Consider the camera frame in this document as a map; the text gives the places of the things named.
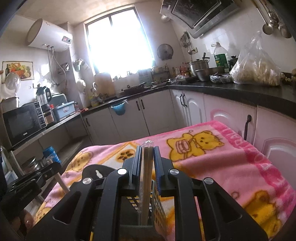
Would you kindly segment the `chopsticks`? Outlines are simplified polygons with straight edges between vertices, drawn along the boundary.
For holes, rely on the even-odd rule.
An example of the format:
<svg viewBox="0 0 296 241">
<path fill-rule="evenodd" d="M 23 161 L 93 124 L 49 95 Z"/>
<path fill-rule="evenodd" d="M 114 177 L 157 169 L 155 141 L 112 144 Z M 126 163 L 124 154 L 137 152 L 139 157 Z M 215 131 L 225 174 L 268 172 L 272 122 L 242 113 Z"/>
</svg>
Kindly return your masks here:
<svg viewBox="0 0 296 241">
<path fill-rule="evenodd" d="M 146 226 L 149 219 L 149 202 L 152 182 L 154 142 L 147 140 L 142 144 L 142 162 L 139 186 L 139 225 Z"/>
</svg>

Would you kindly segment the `blue cup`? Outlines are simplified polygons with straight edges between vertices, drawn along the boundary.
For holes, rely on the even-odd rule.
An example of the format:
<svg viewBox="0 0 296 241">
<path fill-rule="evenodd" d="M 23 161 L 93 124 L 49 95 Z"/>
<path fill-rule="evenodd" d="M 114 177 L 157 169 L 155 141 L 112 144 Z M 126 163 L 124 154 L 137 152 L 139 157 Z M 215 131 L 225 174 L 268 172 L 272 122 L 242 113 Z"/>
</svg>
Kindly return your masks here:
<svg viewBox="0 0 296 241">
<path fill-rule="evenodd" d="M 43 156 L 46 161 L 52 161 L 61 164 L 61 160 L 52 146 L 49 146 L 43 150 Z"/>
</svg>

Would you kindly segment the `steel pot on shelf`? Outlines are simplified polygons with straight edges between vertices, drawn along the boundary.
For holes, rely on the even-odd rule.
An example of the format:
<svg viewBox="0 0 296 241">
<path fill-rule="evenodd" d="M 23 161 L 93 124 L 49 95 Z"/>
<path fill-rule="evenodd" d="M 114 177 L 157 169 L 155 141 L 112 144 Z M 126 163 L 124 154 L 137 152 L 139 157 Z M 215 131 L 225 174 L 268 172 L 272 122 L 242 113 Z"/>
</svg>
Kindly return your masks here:
<svg viewBox="0 0 296 241">
<path fill-rule="evenodd" d="M 31 172 L 37 171 L 41 169 L 41 166 L 39 164 L 39 161 L 36 160 L 35 157 L 29 158 L 27 161 L 25 161 L 22 164 L 22 170 L 26 173 L 29 174 Z"/>
</svg>

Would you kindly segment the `dark green utensil basket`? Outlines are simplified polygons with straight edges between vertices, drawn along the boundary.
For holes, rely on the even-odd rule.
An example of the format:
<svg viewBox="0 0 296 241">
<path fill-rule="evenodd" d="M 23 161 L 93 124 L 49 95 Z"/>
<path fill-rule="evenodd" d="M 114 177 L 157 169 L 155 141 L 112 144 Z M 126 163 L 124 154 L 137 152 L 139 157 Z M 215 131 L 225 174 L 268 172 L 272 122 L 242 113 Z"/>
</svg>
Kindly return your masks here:
<svg viewBox="0 0 296 241">
<path fill-rule="evenodd" d="M 97 210 L 100 206 L 101 195 L 105 179 L 115 171 L 113 168 L 103 165 L 90 165 L 84 168 L 83 178 L 91 178 L 94 183 L 94 190 L 91 191 L 87 199 L 86 207 L 83 211 L 85 219 L 84 229 L 94 232 L 97 223 Z M 119 197 L 115 213 L 116 220 L 116 240 L 165 240 L 166 221 L 162 204 L 156 194 L 156 182 L 151 182 L 151 194 L 149 202 L 149 219 L 146 226 L 139 225 L 139 197 L 122 196 Z"/>
</svg>

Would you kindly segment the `pink cartoon bear blanket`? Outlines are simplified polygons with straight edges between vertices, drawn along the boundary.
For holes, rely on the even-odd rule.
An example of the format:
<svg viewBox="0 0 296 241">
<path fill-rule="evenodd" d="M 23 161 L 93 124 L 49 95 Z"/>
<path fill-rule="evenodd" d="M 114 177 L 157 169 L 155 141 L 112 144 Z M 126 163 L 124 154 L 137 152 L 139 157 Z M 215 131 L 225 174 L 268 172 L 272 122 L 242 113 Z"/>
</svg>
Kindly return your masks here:
<svg viewBox="0 0 296 241">
<path fill-rule="evenodd" d="M 68 164 L 62 180 L 70 189 L 81 181 L 87 166 L 117 170 L 147 140 L 190 178 L 215 180 L 266 232 L 268 240 L 295 240 L 295 190 L 267 157 L 218 121 L 115 145 L 86 147 Z M 152 181 L 156 182 L 154 164 Z M 174 198 L 161 197 L 157 182 L 156 189 L 165 214 L 165 240 L 176 240 Z M 66 194 L 54 187 L 36 214 L 36 224 Z"/>
</svg>

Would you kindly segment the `blender with black base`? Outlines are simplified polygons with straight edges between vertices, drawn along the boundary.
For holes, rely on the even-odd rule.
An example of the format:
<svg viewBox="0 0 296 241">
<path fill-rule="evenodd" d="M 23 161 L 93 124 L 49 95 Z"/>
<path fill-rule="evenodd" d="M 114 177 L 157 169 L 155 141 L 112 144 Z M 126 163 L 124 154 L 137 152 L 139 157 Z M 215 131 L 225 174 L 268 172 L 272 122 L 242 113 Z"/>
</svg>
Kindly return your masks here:
<svg viewBox="0 0 296 241">
<path fill-rule="evenodd" d="M 40 87 L 38 86 L 37 92 L 36 92 L 37 101 L 41 105 L 41 109 L 43 112 L 43 116 L 45 118 L 45 123 L 47 127 L 51 127 L 55 125 L 55 118 L 53 111 L 49 105 L 49 102 L 52 99 L 51 91 L 48 87 Z"/>
</svg>

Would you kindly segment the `blue hanging bowl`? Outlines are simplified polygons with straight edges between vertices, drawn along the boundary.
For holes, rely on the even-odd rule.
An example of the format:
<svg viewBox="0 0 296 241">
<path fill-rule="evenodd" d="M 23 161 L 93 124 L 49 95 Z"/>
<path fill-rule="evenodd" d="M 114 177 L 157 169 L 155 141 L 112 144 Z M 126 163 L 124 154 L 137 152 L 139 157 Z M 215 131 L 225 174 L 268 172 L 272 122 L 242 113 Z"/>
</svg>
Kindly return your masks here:
<svg viewBox="0 0 296 241">
<path fill-rule="evenodd" d="M 125 105 L 127 104 L 127 100 L 123 100 L 120 103 L 112 105 L 110 108 L 117 114 L 117 115 L 124 115 L 125 114 Z"/>
</svg>

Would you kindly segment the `white desk fan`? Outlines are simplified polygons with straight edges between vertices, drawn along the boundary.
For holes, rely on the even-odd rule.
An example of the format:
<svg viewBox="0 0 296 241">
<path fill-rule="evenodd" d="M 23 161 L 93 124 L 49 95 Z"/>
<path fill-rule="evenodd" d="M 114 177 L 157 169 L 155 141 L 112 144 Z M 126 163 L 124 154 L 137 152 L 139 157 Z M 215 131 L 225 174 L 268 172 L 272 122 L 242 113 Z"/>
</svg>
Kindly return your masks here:
<svg viewBox="0 0 296 241">
<path fill-rule="evenodd" d="M 4 83 L 1 85 L 1 98 L 8 99 L 12 97 L 17 97 L 17 92 L 20 87 L 20 77 L 14 72 L 9 73 Z"/>
</svg>

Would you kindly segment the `white water heater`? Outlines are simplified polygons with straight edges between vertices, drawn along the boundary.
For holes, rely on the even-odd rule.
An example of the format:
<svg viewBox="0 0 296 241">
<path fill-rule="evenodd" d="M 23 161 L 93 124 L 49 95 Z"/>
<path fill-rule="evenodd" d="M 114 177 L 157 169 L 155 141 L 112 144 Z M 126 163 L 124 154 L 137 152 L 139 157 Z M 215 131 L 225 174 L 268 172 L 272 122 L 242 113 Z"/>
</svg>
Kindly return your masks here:
<svg viewBox="0 0 296 241">
<path fill-rule="evenodd" d="M 53 48 L 56 52 L 67 50 L 72 41 L 71 33 L 43 19 L 38 19 L 32 24 L 25 38 L 25 44 L 29 47 L 44 50 Z"/>
</svg>

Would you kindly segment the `steel cooking pot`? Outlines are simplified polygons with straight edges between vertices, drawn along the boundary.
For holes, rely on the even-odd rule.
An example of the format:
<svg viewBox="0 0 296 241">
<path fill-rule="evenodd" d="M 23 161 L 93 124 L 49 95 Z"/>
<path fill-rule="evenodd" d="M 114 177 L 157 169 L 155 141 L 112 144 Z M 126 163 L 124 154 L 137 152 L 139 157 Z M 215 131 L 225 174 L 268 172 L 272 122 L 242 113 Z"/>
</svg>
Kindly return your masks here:
<svg viewBox="0 0 296 241">
<path fill-rule="evenodd" d="M 189 62 L 189 68 L 190 68 L 191 74 L 193 76 L 197 76 L 196 74 L 197 70 L 209 68 L 209 65 L 208 65 L 209 59 L 210 57 L 207 57 L 206 53 L 204 52 L 202 59 L 197 59 L 195 61 Z"/>
</svg>

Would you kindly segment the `clear plastic food bag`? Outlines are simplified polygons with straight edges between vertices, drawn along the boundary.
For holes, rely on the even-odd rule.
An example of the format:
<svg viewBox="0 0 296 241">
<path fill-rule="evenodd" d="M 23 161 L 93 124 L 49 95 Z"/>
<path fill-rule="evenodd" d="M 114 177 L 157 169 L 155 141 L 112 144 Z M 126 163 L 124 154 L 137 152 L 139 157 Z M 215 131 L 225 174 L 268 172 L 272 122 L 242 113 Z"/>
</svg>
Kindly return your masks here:
<svg viewBox="0 0 296 241">
<path fill-rule="evenodd" d="M 230 75 L 236 84 L 280 85 L 280 68 L 262 48 L 261 31 L 257 31 L 240 51 Z"/>
</svg>

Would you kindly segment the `hanging steel ladle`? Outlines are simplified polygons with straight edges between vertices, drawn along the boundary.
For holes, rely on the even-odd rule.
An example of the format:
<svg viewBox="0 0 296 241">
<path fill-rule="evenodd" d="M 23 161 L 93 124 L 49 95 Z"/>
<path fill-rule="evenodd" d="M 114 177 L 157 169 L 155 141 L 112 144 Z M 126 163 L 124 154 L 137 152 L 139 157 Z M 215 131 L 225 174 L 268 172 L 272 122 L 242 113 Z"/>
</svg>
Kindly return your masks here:
<svg viewBox="0 0 296 241">
<path fill-rule="evenodd" d="M 272 35 L 274 33 L 274 28 L 272 25 L 270 25 L 264 18 L 262 12 L 260 11 L 257 3 L 254 1 L 254 0 L 251 0 L 253 5 L 255 6 L 255 8 L 257 9 L 257 11 L 259 12 L 261 18 L 263 19 L 264 21 L 264 24 L 262 26 L 262 31 L 266 34 L 266 35 Z"/>
</svg>

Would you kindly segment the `black range hood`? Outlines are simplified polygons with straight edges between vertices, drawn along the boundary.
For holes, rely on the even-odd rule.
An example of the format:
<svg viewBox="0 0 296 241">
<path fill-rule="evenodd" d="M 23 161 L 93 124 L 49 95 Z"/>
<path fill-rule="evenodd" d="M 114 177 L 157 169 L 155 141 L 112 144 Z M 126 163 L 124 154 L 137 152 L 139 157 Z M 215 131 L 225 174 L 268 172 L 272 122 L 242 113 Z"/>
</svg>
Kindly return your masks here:
<svg viewBox="0 0 296 241">
<path fill-rule="evenodd" d="M 239 10 L 232 0 L 163 1 L 160 14 L 181 25 L 197 39 Z"/>
</svg>

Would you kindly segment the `fruit picture on wall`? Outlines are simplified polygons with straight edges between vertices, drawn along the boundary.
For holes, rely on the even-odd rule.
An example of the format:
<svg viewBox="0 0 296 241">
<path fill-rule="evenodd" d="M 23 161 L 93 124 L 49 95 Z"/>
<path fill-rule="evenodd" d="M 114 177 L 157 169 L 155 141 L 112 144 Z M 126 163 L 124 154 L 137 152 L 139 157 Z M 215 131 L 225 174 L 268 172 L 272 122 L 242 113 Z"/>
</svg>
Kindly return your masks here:
<svg viewBox="0 0 296 241">
<path fill-rule="evenodd" d="M 3 70 L 2 83 L 11 72 L 16 73 L 22 81 L 34 79 L 33 62 L 30 61 L 3 61 L 1 69 Z"/>
</svg>

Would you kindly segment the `round wall fan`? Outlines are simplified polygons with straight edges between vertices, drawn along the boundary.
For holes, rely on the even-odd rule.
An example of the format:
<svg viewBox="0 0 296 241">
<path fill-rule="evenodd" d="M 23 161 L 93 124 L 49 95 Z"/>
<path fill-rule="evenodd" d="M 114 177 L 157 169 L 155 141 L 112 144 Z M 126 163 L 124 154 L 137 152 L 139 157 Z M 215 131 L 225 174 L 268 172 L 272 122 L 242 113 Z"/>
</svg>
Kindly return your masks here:
<svg viewBox="0 0 296 241">
<path fill-rule="evenodd" d="M 174 50 L 169 44 L 161 44 L 157 49 L 157 56 L 163 61 L 172 59 L 173 54 Z"/>
</svg>

